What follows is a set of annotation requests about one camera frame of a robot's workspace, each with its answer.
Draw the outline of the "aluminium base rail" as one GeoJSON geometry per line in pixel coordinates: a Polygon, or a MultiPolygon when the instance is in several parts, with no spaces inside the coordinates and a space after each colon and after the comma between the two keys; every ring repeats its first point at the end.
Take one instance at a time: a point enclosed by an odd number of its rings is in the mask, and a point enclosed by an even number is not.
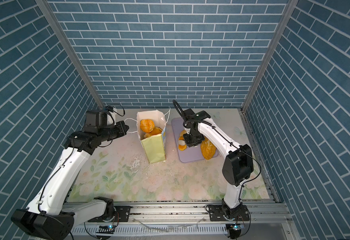
{"type": "Polygon", "coordinates": [[[100,219],[79,224],[71,231],[76,239],[98,237],[134,239],[139,237],[200,236],[238,240],[298,240],[299,235],[285,204],[271,200],[244,201],[239,219],[222,213],[220,201],[119,202],[117,219],[100,219]]]}

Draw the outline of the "round orange bun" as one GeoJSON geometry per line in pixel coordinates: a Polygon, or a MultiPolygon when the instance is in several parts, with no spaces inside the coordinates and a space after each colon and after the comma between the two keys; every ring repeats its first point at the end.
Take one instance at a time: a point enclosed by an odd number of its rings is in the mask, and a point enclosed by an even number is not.
{"type": "Polygon", "coordinates": [[[178,140],[178,149],[184,151],[187,149],[187,145],[184,140],[178,140]]]}

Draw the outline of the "sesame seeded oval bread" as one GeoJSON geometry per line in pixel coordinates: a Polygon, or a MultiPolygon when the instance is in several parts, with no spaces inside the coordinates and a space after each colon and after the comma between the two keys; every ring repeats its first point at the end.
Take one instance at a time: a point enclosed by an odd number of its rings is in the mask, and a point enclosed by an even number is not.
{"type": "Polygon", "coordinates": [[[201,149],[202,156],[206,160],[212,159],[216,153],[215,145],[208,138],[205,138],[205,140],[201,143],[200,149],[201,149]]]}

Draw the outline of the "aluminium corner post right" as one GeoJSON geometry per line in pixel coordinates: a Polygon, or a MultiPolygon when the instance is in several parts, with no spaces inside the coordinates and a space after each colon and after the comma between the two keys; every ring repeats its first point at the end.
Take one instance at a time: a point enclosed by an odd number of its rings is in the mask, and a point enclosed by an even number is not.
{"type": "Polygon", "coordinates": [[[270,60],[271,60],[271,58],[276,50],[276,47],[277,47],[277,45],[278,45],[278,43],[279,43],[279,41],[280,41],[284,31],[285,31],[285,28],[286,28],[286,26],[287,26],[287,24],[292,16],[292,13],[295,10],[295,7],[297,6],[297,3],[298,3],[298,0],[288,1],[287,5],[283,11],[280,22],[277,25],[277,28],[275,29],[275,33],[270,41],[270,44],[269,44],[267,51],[264,55],[262,63],[257,71],[257,75],[255,76],[254,81],[251,85],[251,88],[249,89],[249,92],[247,94],[247,97],[242,105],[241,111],[243,113],[245,113],[250,106],[250,103],[255,95],[255,92],[261,83],[262,77],[264,76],[264,73],[265,73],[265,71],[270,63],[270,60]]]}

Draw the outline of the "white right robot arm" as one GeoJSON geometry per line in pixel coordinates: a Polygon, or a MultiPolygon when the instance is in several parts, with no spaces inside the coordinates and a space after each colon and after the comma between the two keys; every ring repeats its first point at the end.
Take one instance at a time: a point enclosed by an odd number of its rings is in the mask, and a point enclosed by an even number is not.
{"type": "Polygon", "coordinates": [[[222,174],[227,181],[227,188],[222,199],[221,212],[229,220],[249,221],[250,212],[242,203],[244,185],[250,182],[254,171],[252,149],[249,145],[240,145],[221,130],[211,116],[201,111],[194,113],[187,109],[180,113],[186,134],[183,135],[188,147],[195,147],[208,139],[219,153],[225,157],[222,174]]]}

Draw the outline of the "aluminium corner post left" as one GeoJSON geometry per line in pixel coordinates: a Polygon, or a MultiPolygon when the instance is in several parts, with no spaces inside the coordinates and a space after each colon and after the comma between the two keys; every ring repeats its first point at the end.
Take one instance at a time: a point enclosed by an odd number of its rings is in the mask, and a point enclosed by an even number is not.
{"type": "Polygon", "coordinates": [[[95,100],[97,106],[103,107],[104,103],[101,100],[100,95],[98,94],[93,83],[91,82],[86,70],[84,69],[82,63],[80,62],[75,50],[73,49],[70,41],[68,40],[66,34],[64,33],[64,31],[63,31],[57,17],[53,13],[48,1],[35,0],[35,2],[37,4],[37,6],[39,7],[39,9],[41,10],[44,17],[46,18],[47,22],[49,23],[50,27],[52,28],[52,30],[55,33],[56,37],[58,38],[59,42],[61,43],[66,54],[70,58],[75,69],[79,73],[85,86],[88,88],[88,90],[89,90],[90,94],[92,95],[93,99],[95,100]]]}

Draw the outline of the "white paper gift bag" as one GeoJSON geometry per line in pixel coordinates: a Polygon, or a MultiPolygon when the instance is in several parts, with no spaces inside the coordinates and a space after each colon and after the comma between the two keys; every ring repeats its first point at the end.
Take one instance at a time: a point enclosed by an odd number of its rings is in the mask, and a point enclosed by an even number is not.
{"type": "Polygon", "coordinates": [[[159,110],[142,111],[138,112],[136,118],[134,119],[137,124],[137,130],[133,131],[133,133],[138,135],[138,139],[142,144],[150,164],[166,160],[166,130],[170,113],[170,110],[168,110],[166,113],[159,110]],[[163,130],[162,133],[160,135],[151,136],[145,139],[144,135],[146,133],[140,129],[140,121],[143,119],[153,120],[155,127],[159,127],[163,130]]]}

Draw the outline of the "aluminium corner post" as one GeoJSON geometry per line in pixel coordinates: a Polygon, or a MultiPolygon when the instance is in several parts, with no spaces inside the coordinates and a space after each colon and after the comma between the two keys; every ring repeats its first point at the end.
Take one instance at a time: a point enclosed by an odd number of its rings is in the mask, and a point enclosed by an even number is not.
{"type": "Polygon", "coordinates": [[[265,71],[270,63],[270,60],[271,60],[271,58],[276,50],[276,47],[277,47],[277,45],[278,45],[278,43],[279,43],[279,41],[280,41],[284,31],[285,31],[285,28],[286,28],[286,26],[287,26],[287,24],[292,16],[292,13],[295,10],[295,7],[297,6],[297,3],[298,3],[298,0],[288,1],[287,5],[283,11],[280,22],[277,25],[277,28],[275,29],[275,33],[270,41],[270,44],[269,44],[267,51],[264,55],[262,63],[257,71],[257,75],[255,76],[254,81],[251,85],[251,88],[249,89],[249,92],[247,94],[247,97],[242,105],[241,111],[243,113],[245,113],[250,106],[250,103],[255,95],[255,92],[261,83],[262,77],[264,76],[264,73],[265,73],[265,71]]]}
{"type": "Polygon", "coordinates": [[[79,73],[85,86],[88,88],[88,90],[89,90],[90,94],[92,95],[93,99],[95,100],[97,106],[103,107],[104,103],[101,100],[100,95],[98,94],[93,83],[91,82],[86,70],[84,69],[82,63],[80,62],[75,50],[73,49],[70,41],[68,40],[66,34],[64,33],[64,31],[63,31],[57,17],[53,13],[48,1],[35,0],[35,2],[37,4],[37,6],[39,7],[39,9],[41,10],[44,17],[46,18],[47,22],[49,23],[50,27],[52,28],[52,30],[55,33],[56,37],[58,38],[59,42],[61,43],[66,54],[70,58],[75,69],[79,73]]]}

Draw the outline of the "ring donut bread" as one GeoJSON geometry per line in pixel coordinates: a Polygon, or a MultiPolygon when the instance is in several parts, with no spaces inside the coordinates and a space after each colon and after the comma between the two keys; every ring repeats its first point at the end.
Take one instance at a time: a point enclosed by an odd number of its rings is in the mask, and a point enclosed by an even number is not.
{"type": "Polygon", "coordinates": [[[183,136],[184,134],[187,134],[186,130],[183,130],[183,131],[180,132],[180,136],[179,136],[179,139],[178,139],[179,141],[184,141],[184,136],[183,136]]]}

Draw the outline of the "small pale bread roll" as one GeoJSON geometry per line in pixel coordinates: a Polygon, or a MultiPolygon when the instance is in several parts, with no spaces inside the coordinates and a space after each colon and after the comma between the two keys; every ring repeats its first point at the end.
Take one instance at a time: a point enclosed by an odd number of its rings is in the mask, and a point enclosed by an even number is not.
{"type": "Polygon", "coordinates": [[[150,119],[143,119],[140,121],[140,129],[144,133],[151,133],[155,129],[155,123],[150,119]]]}

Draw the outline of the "lilac plastic tray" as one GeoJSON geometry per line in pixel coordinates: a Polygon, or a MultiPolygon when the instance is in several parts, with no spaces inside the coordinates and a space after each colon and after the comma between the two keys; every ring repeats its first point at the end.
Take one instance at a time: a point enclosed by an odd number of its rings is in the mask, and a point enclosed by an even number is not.
{"type": "Polygon", "coordinates": [[[177,150],[179,161],[181,163],[192,163],[196,161],[205,160],[201,153],[200,146],[189,148],[187,147],[184,151],[181,151],[178,148],[178,139],[180,137],[180,133],[184,130],[183,127],[183,119],[182,118],[174,118],[171,120],[171,125],[175,138],[175,149],[177,150]]]}

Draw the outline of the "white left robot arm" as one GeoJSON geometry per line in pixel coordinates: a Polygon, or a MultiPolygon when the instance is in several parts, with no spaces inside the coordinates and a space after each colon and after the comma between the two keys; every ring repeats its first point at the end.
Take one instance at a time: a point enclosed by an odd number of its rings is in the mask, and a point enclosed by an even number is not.
{"type": "Polygon", "coordinates": [[[117,211],[112,199],[96,197],[88,203],[64,207],[66,197],[83,165],[103,142],[112,143],[128,133],[124,121],[116,122],[117,108],[94,107],[86,111],[80,131],[67,137],[62,154],[35,198],[11,217],[27,235],[45,240],[63,240],[71,230],[94,218],[114,221],[117,211]]]}

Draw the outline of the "large twisted golden bread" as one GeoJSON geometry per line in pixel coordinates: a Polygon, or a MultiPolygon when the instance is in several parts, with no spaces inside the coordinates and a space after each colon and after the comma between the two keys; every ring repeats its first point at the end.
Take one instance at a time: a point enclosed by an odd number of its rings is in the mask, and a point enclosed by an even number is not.
{"type": "Polygon", "coordinates": [[[149,138],[149,137],[151,137],[151,136],[155,136],[155,135],[160,135],[161,133],[162,133],[162,129],[161,128],[159,128],[159,127],[154,127],[154,129],[150,132],[150,133],[146,133],[145,135],[144,135],[144,138],[146,139],[146,138],[149,138]]]}

